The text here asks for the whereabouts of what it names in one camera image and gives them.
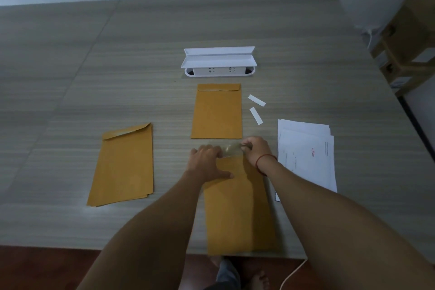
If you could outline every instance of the manila envelope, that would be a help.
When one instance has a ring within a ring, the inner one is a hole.
[[[153,193],[152,124],[103,134],[87,205],[100,206]]]
[[[234,178],[204,184],[208,255],[277,249],[263,176],[243,156],[216,164]]]
[[[198,84],[191,138],[242,138],[240,84]]]

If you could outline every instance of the bare foot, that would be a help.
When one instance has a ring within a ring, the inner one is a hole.
[[[219,268],[220,266],[220,262],[222,261],[223,257],[222,256],[209,256],[211,262],[213,263],[213,265],[215,265],[217,268]]]
[[[256,273],[249,281],[245,288],[246,290],[268,290],[269,289],[269,278],[266,273],[261,270]]]

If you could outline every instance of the red floor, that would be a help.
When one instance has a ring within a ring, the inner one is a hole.
[[[73,290],[92,265],[99,251],[0,246],[0,289],[2,290]],[[247,282],[262,268],[269,276],[271,290],[302,261],[281,258],[234,257],[231,259]],[[203,255],[188,255],[180,290],[202,290],[211,285],[218,269]],[[309,263],[285,284],[283,289],[323,289]]]

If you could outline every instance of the white power cord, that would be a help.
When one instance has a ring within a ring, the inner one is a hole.
[[[294,273],[296,273],[296,272],[298,271],[298,269],[301,268],[302,265],[305,264],[306,262],[307,262],[307,259],[305,259],[303,262],[301,262],[301,264],[300,264],[299,266],[297,266],[296,269],[295,269],[293,272],[291,272],[291,273],[289,274],[289,276],[287,276],[287,277],[284,279],[284,281],[282,281],[281,286],[279,287],[279,290],[282,290],[282,287],[284,286],[284,283],[285,283],[285,282],[290,278],[290,276],[292,276]]]
[[[367,49],[370,49],[370,44],[372,43],[372,38],[373,38],[372,29],[368,29],[367,33],[370,35],[370,40],[368,41]]]

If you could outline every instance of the pants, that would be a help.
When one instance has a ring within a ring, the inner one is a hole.
[[[231,261],[223,259],[219,265],[216,283],[204,290],[240,290],[240,275]]]

